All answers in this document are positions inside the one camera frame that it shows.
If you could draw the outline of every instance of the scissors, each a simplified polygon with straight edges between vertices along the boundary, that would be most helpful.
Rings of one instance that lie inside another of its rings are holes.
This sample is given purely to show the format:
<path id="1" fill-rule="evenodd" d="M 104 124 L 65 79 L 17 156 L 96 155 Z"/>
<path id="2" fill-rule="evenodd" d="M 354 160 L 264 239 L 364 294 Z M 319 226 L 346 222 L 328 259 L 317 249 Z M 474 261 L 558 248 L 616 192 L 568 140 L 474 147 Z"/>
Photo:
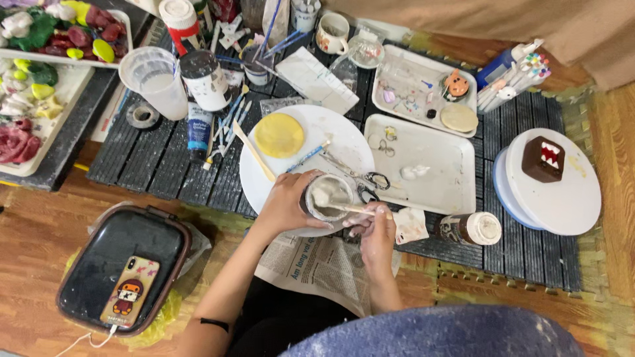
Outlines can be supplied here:
<path id="1" fill-rule="evenodd" d="M 320 154 L 320 156 L 322 156 L 322 158 L 324 158 L 327 162 L 329 162 L 329 164 L 335 166 L 338 170 L 352 177 L 355 180 L 355 182 L 357 182 L 358 196 L 359 196 L 359 199 L 361 199 L 361 201 L 364 204 L 368 203 L 368 201 L 365 200 L 363 197 L 363 194 L 365 192 L 371 196 L 370 201 L 380 201 L 379 197 L 377 196 L 377 194 L 375 194 L 374 190 L 380 189 L 384 191 L 384 190 L 388 190 L 391 187 L 390 180 L 388 180 L 388 177 L 386 177 L 386 175 L 384 175 L 383 173 L 369 172 L 366 175 L 361 175 L 355 172 L 352 168 L 348 167 L 345 163 L 335 158 L 328 151 L 324 151 L 324 153 Z M 385 184 L 377 182 L 375 180 L 375 177 L 381 177 L 385 181 Z"/>

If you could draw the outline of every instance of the black tape roll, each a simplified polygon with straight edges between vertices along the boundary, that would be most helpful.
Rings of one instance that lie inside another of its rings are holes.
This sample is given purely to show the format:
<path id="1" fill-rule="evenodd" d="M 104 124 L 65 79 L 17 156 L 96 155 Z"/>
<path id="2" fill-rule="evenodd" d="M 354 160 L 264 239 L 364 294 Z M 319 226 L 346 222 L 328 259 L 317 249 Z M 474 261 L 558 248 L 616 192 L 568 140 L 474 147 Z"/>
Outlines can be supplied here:
<path id="1" fill-rule="evenodd" d="M 148 102 L 137 102 L 128 107 L 126 121 L 139 130 L 154 130 L 161 125 L 161 115 Z"/>

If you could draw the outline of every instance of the charging cable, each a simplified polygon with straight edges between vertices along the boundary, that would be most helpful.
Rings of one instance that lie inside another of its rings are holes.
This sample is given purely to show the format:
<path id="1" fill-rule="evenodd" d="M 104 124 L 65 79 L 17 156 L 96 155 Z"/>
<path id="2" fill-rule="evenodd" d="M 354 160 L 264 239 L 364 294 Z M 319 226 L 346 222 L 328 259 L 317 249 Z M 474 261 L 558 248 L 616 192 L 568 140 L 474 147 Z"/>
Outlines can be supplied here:
<path id="1" fill-rule="evenodd" d="M 108 335 L 108 338 L 106 338 L 106 339 L 105 339 L 102 343 L 100 343 L 100 344 L 94 344 L 94 343 L 93 343 L 93 338 L 91 337 L 92 332 L 88 332 L 86 335 L 83 335 L 82 337 L 78 338 L 75 342 L 73 342 L 73 344 L 72 344 L 72 345 L 70 345 L 67 349 L 63 350 L 62 352 L 60 352 L 60 354 L 58 354 L 58 355 L 57 355 L 57 356 L 55 356 L 55 357 L 60 357 L 61 355 L 63 355 L 64 353 L 66 353 L 68 350 L 70 350 L 71 348 L 75 347 L 75 345 L 76 345 L 79 341 L 81 341 L 81 340 L 83 340 L 83 339 L 85 339 L 85 338 L 87 338 L 87 337 L 88 337 L 88 342 L 90 342 L 90 345 L 91 345 L 91 346 L 93 346 L 94 348 L 100 348 L 100 347 L 102 347 L 103 345 L 105 345 L 105 344 L 106 344 L 106 342 L 108 342 L 108 340 L 110 340 L 110 338 L 112 337 L 112 335 L 115 333 L 115 331 L 116 331 L 116 330 L 117 330 L 117 325 L 113 325 L 113 326 L 110 328 L 110 334 Z"/>

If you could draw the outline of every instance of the hand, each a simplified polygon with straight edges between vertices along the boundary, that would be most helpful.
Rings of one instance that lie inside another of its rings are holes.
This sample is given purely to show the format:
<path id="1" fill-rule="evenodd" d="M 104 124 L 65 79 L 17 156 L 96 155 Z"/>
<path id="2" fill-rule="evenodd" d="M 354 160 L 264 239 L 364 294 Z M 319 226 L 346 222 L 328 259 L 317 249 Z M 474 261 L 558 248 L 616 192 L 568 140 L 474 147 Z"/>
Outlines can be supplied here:
<path id="1" fill-rule="evenodd" d="M 383 202 L 368 203 L 364 210 L 375 211 L 375 216 L 360 213 L 345 220 L 344 227 L 352 227 L 350 235 L 361 234 L 361 258 L 372 282 L 394 280 L 392 276 L 392 246 L 397 226 L 387 219 L 388 206 Z"/>
<path id="2" fill-rule="evenodd" d="M 332 224 L 309 217 L 300 207 L 302 191 L 309 182 L 323 174 L 322 171 L 311 170 L 303 174 L 283 173 L 278 176 L 254 226 L 274 234 L 274 237 L 304 227 L 333 229 Z"/>

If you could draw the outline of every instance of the smartphone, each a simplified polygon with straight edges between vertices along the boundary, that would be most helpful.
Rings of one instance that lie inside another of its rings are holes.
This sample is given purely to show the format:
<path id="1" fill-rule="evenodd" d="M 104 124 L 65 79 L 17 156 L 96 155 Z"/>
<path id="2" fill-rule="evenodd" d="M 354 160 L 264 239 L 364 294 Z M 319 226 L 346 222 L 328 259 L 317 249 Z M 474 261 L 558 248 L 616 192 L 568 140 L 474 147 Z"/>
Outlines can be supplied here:
<path id="1" fill-rule="evenodd" d="M 99 319 L 119 327 L 131 327 L 158 271 L 158 262 L 135 255 L 128 258 Z"/>

